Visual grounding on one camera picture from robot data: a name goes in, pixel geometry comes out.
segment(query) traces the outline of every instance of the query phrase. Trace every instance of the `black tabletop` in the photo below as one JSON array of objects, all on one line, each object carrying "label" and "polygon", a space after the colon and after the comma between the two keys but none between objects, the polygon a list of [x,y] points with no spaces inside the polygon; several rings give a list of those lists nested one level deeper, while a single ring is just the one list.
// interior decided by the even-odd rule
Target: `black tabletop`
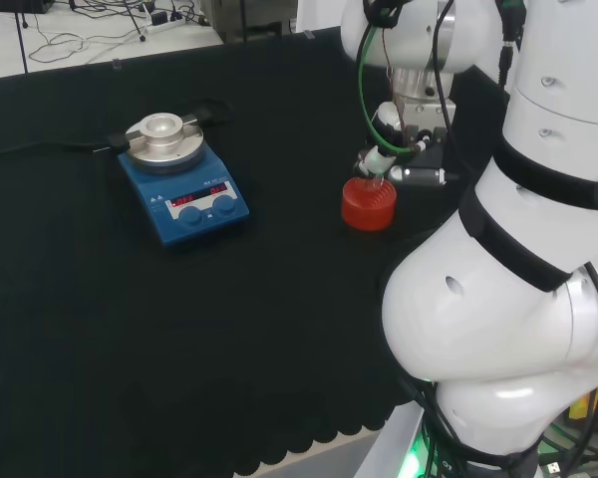
[{"label": "black tabletop", "polygon": [[[390,268],[456,208],[464,181],[400,191],[388,230],[340,217],[365,141],[337,30],[0,79],[0,148],[94,141],[202,98],[250,208],[164,250],[107,156],[0,155],[0,477],[214,477],[255,471],[405,401],[385,350]],[[372,108],[388,94],[371,70]],[[463,154],[487,161],[499,94],[454,81]],[[459,171],[451,152],[446,167]]]}]

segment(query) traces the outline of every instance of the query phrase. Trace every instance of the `power strip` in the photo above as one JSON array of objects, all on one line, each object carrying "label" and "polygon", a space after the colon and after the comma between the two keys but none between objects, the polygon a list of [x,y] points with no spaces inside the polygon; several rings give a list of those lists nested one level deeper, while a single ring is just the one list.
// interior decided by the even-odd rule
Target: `power strip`
[{"label": "power strip", "polygon": [[164,30],[170,30],[171,28],[178,27],[179,25],[184,25],[185,23],[186,23],[186,19],[180,18],[179,20],[162,23],[161,25],[148,25],[147,33],[151,34],[151,33],[163,32]]}]

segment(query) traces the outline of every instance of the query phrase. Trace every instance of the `red lid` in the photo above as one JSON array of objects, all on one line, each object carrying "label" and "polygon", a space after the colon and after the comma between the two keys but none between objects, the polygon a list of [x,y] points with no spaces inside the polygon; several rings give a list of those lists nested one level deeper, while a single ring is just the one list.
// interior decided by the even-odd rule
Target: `red lid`
[{"label": "red lid", "polygon": [[343,186],[341,216],[362,231],[380,231],[392,223],[397,191],[390,181],[353,177]]}]

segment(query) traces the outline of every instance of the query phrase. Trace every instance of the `digital display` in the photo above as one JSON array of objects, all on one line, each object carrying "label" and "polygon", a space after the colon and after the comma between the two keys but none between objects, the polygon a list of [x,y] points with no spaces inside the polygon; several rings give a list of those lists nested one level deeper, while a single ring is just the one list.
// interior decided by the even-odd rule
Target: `digital display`
[{"label": "digital display", "polygon": [[225,182],[221,182],[219,184],[215,184],[214,186],[206,187],[205,189],[199,189],[198,191],[190,192],[188,194],[184,194],[183,196],[176,197],[175,199],[171,199],[170,204],[172,205],[172,207],[177,207],[188,202],[201,199],[202,197],[211,196],[212,194],[218,194],[226,190],[228,190],[228,186],[226,186]]}]

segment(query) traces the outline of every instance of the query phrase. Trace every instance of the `black box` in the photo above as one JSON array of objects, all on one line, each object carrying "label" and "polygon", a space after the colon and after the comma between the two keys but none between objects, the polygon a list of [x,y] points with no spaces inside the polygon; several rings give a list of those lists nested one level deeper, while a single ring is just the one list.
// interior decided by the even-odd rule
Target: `black box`
[{"label": "black box", "polygon": [[0,12],[47,13],[55,0],[0,0]]}]

